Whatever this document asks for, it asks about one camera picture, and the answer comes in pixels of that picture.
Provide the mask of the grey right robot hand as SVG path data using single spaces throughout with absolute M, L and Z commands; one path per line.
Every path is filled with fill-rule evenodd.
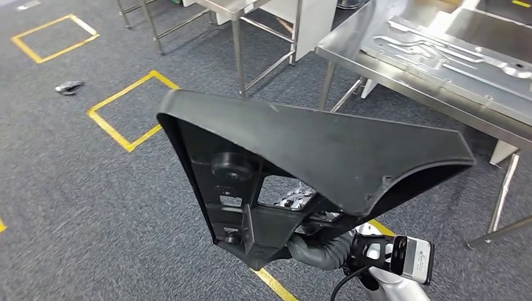
M 282 198 L 274 202 L 274 206 L 280 206 L 290 209 L 302 209 L 311 198 L 316 195 L 316 190 L 308 186 L 303 182 L 299 182 L 299 185 L 294 189 L 287 192 Z M 332 221 L 340 216 L 337 212 L 330 211 L 316 211 L 312 217 L 322 219 L 324 221 Z

